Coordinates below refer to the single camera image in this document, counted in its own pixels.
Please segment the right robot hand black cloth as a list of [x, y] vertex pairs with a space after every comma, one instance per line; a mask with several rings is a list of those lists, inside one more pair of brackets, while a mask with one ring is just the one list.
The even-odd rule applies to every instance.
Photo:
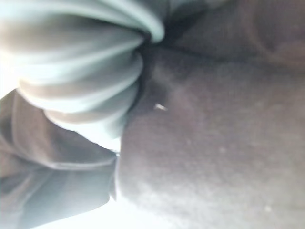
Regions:
[[0, 54], [18, 91], [58, 126], [91, 141], [119, 138], [138, 92], [138, 47], [203, 0], [3, 0]]

